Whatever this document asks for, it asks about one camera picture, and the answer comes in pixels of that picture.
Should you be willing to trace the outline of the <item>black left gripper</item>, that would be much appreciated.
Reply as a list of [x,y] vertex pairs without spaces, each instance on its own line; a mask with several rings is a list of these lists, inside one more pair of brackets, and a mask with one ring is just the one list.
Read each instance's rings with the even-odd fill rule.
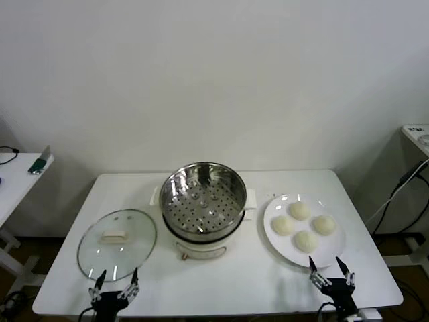
[[115,322],[118,312],[126,309],[129,301],[133,301],[139,293],[138,268],[135,268],[133,271],[131,284],[120,294],[119,292],[101,293],[106,273],[107,271],[103,270],[101,275],[96,279],[95,285],[88,290],[91,298],[91,306],[95,311],[95,322]]

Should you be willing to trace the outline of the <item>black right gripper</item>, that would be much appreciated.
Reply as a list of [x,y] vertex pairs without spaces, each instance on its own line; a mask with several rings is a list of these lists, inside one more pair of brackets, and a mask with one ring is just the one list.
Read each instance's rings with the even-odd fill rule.
[[311,256],[310,281],[324,295],[333,300],[337,315],[354,315],[358,313],[358,308],[352,298],[355,290],[355,273],[348,269],[348,266],[337,256],[336,261],[339,265],[344,278],[325,278],[318,272],[316,264]]

